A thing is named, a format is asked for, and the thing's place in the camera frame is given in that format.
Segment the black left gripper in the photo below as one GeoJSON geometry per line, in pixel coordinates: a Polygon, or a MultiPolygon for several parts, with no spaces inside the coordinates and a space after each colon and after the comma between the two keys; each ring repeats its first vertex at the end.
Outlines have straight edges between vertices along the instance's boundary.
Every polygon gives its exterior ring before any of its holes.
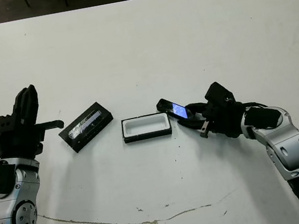
{"type": "Polygon", "coordinates": [[[0,157],[34,159],[43,151],[45,132],[62,129],[62,120],[36,123],[38,94],[34,85],[22,89],[15,97],[13,113],[0,116],[0,157]]]}

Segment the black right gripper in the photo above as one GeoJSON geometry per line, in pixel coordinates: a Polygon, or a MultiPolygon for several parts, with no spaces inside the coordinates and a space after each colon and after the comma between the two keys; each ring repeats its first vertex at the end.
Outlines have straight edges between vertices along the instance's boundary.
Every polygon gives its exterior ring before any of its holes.
{"type": "Polygon", "coordinates": [[[230,138],[237,138],[242,134],[241,120],[244,114],[244,105],[232,100],[224,105],[208,103],[190,103],[185,108],[193,115],[197,113],[203,119],[179,119],[178,124],[188,129],[200,130],[200,135],[208,137],[209,132],[224,134],[230,138]]]}

